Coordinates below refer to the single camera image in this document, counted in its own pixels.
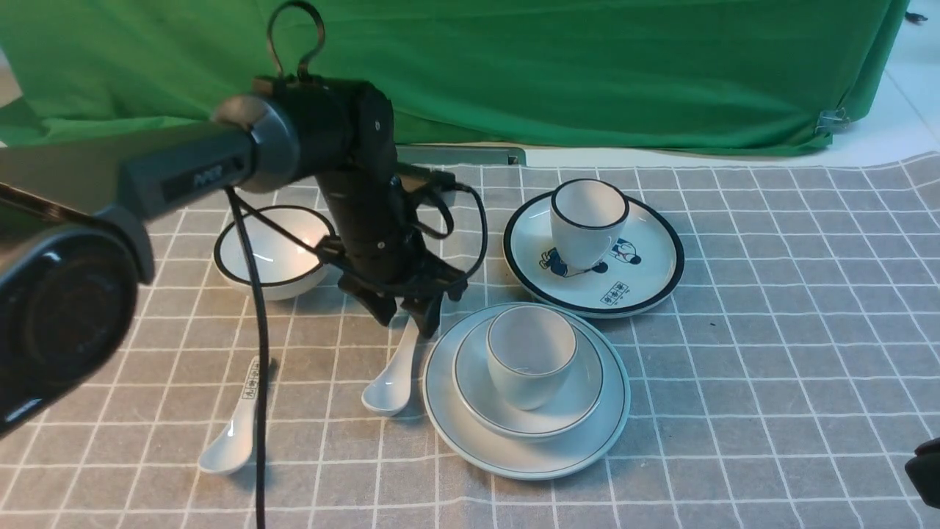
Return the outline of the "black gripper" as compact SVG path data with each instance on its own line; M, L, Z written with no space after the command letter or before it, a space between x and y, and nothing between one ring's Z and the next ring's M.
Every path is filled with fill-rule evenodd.
M454 174L416 165L390 172L345 167L320 172L319 190L339 241L323 243L341 268L340 289L355 298L383 327L400 307L424 338L433 338L446 295L459 301L466 272L427 250L424 237L449 237L454 224L443 200L447 192L470 193Z

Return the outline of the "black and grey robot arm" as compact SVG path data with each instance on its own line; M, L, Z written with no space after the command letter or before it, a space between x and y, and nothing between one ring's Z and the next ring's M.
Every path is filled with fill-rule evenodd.
M467 192L400 163L390 100L364 80L256 77L205 123L2 150L2 434L79 387L120 348L155 277L145 226L219 190L262 194L312 176L333 233L303 244L382 325L404 309L437 331L470 271L428 250L417 217Z

